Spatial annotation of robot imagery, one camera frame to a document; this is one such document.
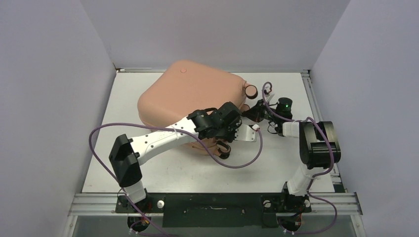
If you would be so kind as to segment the pink hard-shell suitcase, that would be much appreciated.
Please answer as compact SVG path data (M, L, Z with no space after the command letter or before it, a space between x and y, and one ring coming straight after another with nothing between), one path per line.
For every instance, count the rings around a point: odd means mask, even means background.
M247 99L258 95L254 85L242 77L200 63L173 63L138 99L140 120L150 127L165 128L195 110L219 109L232 102L240 112ZM184 144L196 152L227 158L230 144L215 138Z

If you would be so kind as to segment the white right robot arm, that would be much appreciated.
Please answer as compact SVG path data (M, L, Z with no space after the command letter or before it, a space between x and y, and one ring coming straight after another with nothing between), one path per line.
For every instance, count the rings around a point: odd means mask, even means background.
M340 161L341 151L330 121L315 122L293 120L293 101L281 97L269 105L259 100L253 107L245 106L242 115L254 122L267 120L274 127L274 133L281 137L299 140L301 163L293 177L287 181L279 198L279 205L285 211L292 211L298 205L308 207L307 195L315 179L326 174Z

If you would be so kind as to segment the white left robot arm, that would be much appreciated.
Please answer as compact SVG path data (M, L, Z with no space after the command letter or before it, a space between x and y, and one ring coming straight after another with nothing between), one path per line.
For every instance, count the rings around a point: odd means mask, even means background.
M109 160L119 186L128 197L128 206L142 212L147 206L147 193L142 184L141 165L172 148L194 141L215 138L231 143L254 138L251 127L241 124L241 112L231 102L219 109L195 110L180 121L165 127L154 127L149 134L115 139Z

